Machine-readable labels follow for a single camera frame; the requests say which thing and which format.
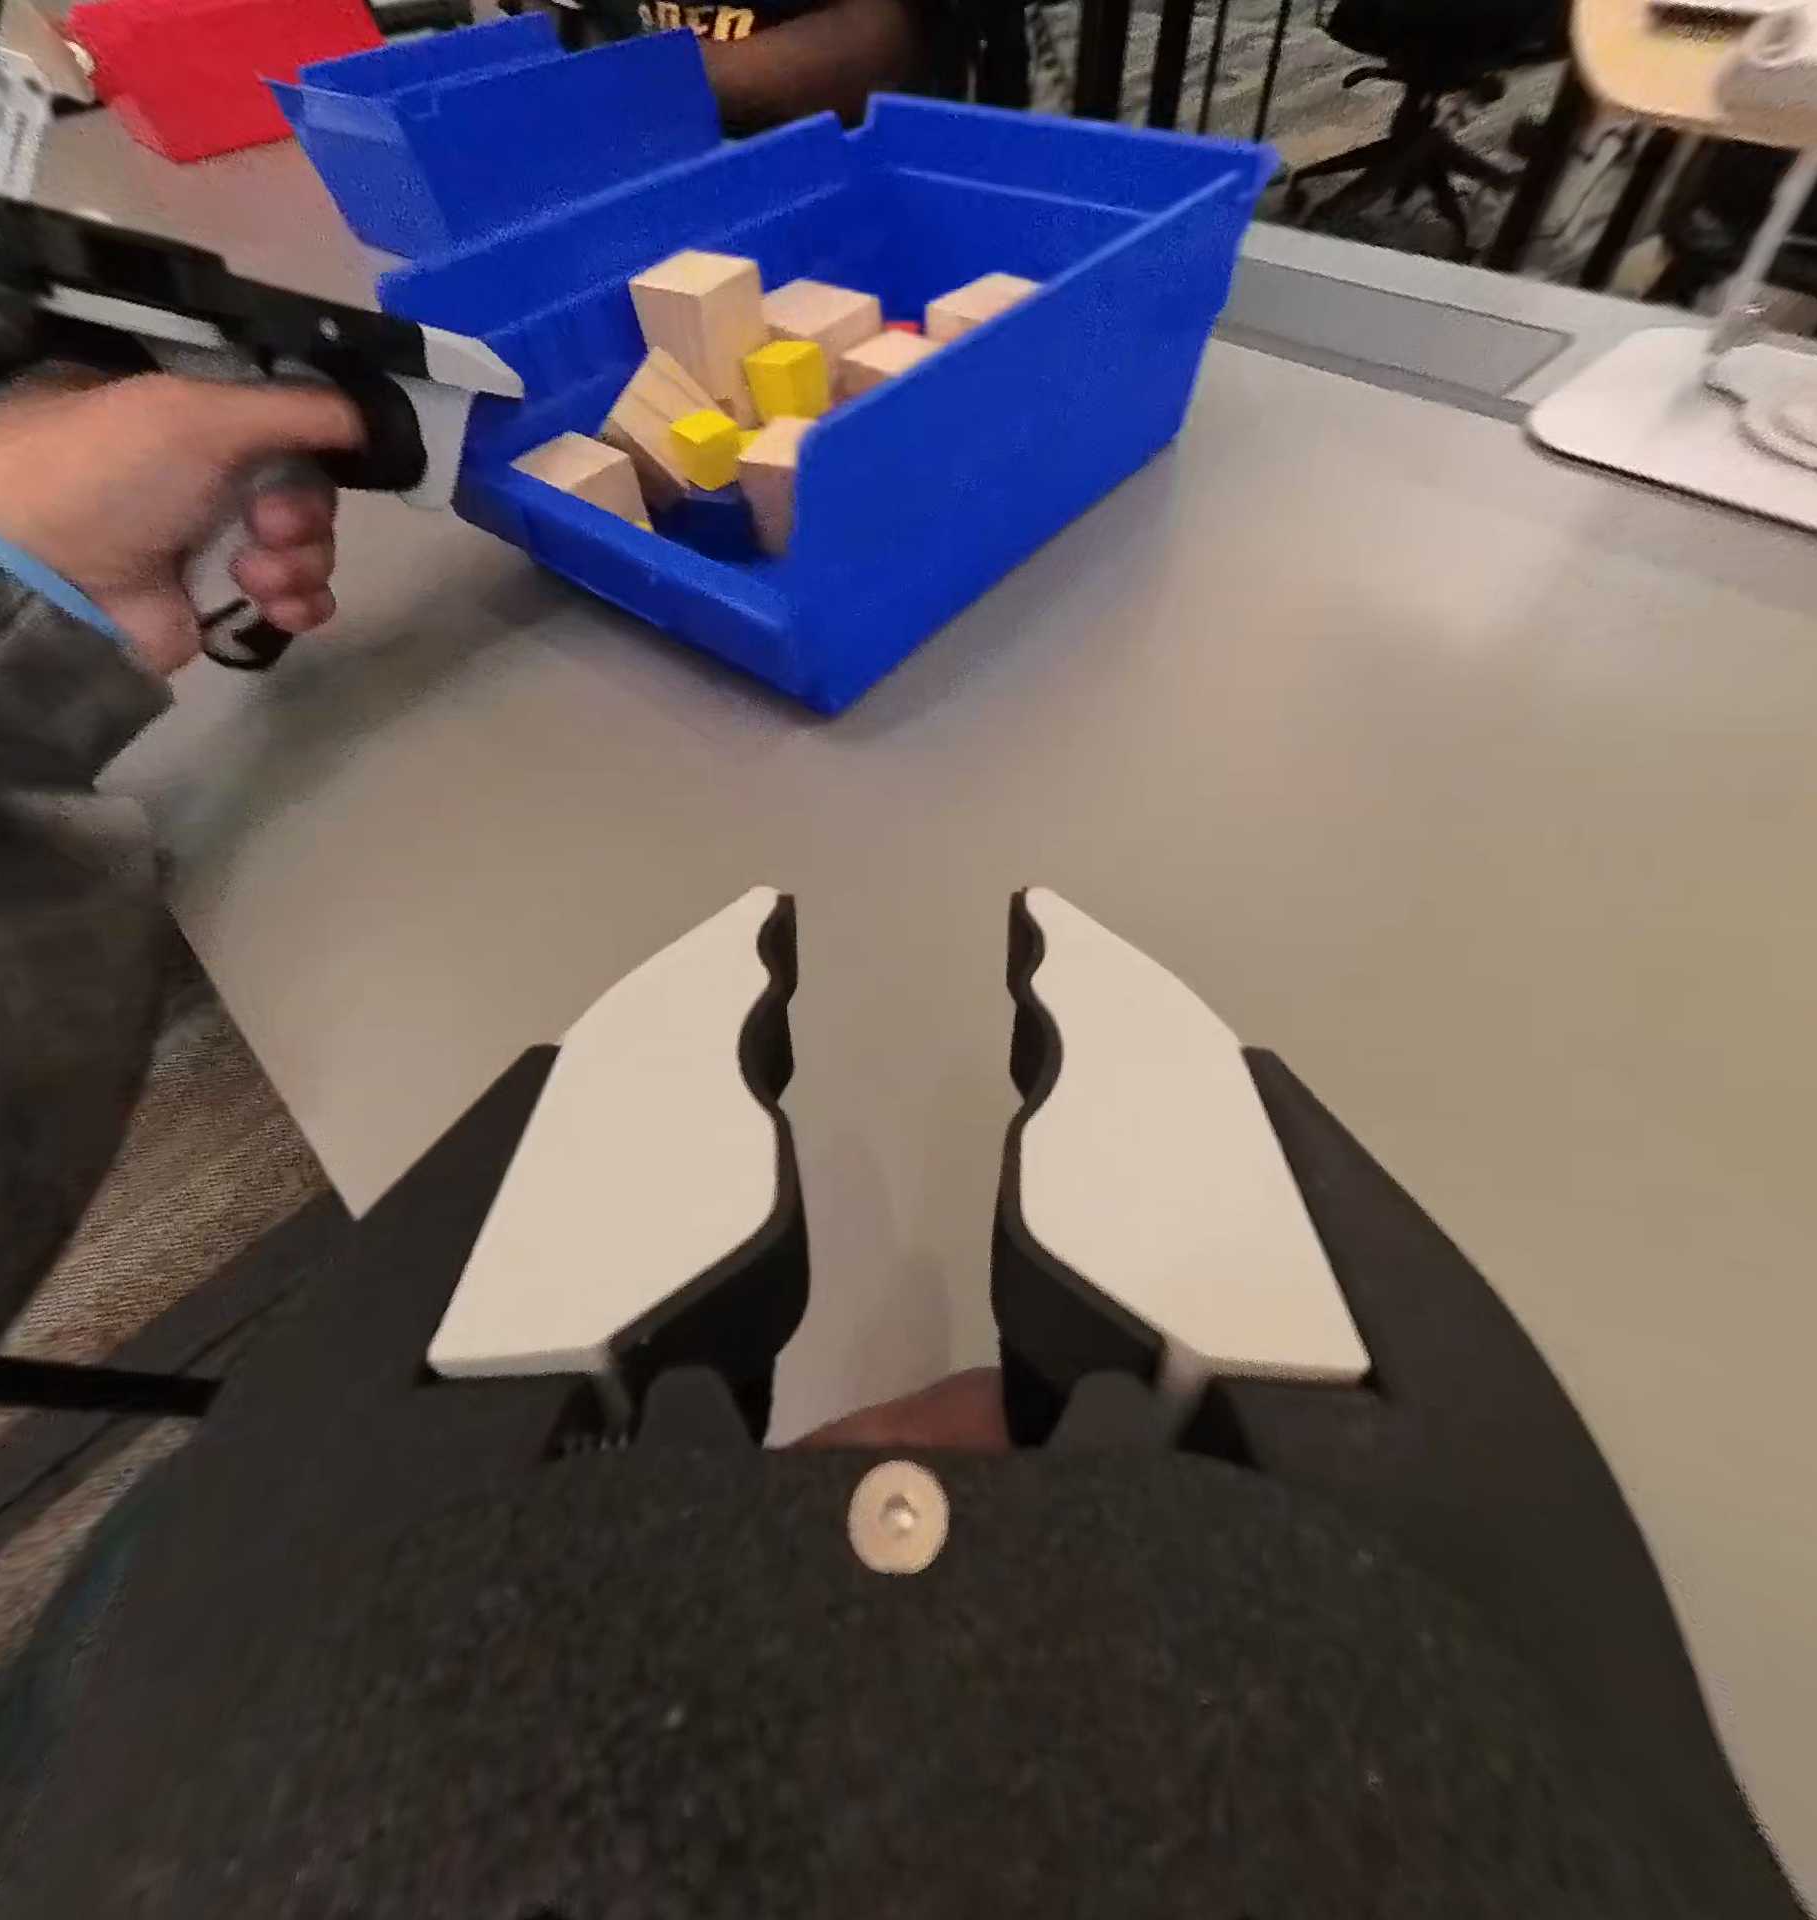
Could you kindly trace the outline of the black swivel office chair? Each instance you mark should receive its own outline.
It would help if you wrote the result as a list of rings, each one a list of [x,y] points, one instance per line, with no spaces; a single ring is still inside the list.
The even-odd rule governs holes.
[[[1492,108],[1511,73],[1566,53],[1565,2],[1334,2],[1328,35],[1365,62],[1344,83],[1395,83],[1387,132],[1290,172],[1283,220],[1337,229],[1375,205],[1423,198],[1442,217],[1451,256],[1475,242],[1459,186],[1514,192],[1519,171],[1459,140],[1459,108]]]

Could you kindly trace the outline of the black metal bar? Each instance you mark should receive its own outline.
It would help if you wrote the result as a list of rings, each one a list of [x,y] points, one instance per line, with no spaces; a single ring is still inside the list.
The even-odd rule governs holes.
[[[51,1410],[104,1419],[204,1419],[222,1378],[155,1375],[104,1362],[0,1356],[0,1410]]]

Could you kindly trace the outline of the person's left hand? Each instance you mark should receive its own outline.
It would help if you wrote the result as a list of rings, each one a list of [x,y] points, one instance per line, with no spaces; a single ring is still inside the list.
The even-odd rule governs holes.
[[[254,490],[274,463],[359,451],[334,387],[149,374],[0,403],[0,539],[82,590],[158,673],[200,655],[191,564],[240,529],[230,578],[285,635],[331,621],[337,496]]]

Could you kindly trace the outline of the person's left forearm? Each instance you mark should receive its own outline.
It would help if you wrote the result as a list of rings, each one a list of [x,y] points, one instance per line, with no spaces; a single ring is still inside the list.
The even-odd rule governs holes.
[[[104,769],[171,708],[131,646],[0,561],[0,1340],[95,1201],[143,1092],[171,919]]]

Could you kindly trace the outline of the black metal desk frame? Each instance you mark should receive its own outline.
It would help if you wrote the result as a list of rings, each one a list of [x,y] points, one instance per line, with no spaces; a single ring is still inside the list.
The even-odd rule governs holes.
[[[1322,2],[1032,2],[1035,105],[1263,140],[1283,59],[1322,13]]]

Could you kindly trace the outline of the wooden sign board on stand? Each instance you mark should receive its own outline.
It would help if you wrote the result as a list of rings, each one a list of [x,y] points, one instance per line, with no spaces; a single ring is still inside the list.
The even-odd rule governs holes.
[[[1710,324],[1648,324],[1544,396],[1531,439],[1574,463],[1817,536],[1817,350],[1771,330],[1765,286],[1817,189],[1817,2],[1577,2],[1599,105],[1787,155]]]

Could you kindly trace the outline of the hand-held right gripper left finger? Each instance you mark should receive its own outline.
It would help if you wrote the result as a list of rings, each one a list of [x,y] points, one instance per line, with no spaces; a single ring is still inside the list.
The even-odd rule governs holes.
[[[428,1344],[439,1381],[586,1381],[628,1438],[656,1381],[704,1368],[767,1439],[808,1304],[782,1095],[795,897],[749,889],[619,977],[561,1034]]]

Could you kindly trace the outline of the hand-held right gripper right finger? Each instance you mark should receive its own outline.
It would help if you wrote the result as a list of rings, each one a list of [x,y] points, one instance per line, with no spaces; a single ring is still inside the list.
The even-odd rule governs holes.
[[[1368,1389],[1372,1356],[1256,1085],[1178,973],[1053,889],[1008,916],[1013,1085],[990,1220],[1007,1429],[1098,1378],[1172,1438],[1222,1383]]]

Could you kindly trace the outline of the red object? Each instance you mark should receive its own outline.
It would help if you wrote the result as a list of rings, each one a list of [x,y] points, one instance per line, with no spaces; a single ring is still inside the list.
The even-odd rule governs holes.
[[[173,163],[288,144],[279,86],[386,44],[367,2],[75,2],[63,35],[98,102]]]

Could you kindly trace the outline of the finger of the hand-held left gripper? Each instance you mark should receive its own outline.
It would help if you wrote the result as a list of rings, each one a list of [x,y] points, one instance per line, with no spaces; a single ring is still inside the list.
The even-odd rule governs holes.
[[[525,399],[522,374],[477,338],[419,324],[425,378],[471,396]]]
[[[397,497],[412,509],[447,509],[462,472],[462,444],[474,405],[474,390],[437,378],[400,378],[410,399],[416,435],[425,454],[422,481]]]

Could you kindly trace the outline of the blue plastic bin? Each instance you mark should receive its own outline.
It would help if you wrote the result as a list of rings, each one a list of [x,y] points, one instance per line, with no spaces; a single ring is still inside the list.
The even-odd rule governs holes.
[[[346,228],[400,260],[483,242],[723,146],[691,29],[567,50],[549,14],[265,83]]]
[[[379,281],[383,310],[497,350],[525,399],[471,417],[458,515],[679,645],[838,714],[1181,430],[1265,144],[880,95],[728,140]],[[723,561],[515,472],[598,427],[646,354],[628,281],[704,248],[907,317],[979,275],[1040,295],[801,447],[782,558]]]

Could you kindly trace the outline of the pile of wooden cubes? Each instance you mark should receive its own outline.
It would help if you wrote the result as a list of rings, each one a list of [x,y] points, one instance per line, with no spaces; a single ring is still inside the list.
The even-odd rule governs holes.
[[[801,451],[837,408],[1041,293],[983,275],[920,321],[816,278],[777,289],[749,256],[682,251],[631,278],[646,344],[598,430],[567,430],[515,472],[640,532],[716,553],[782,558],[798,524]]]

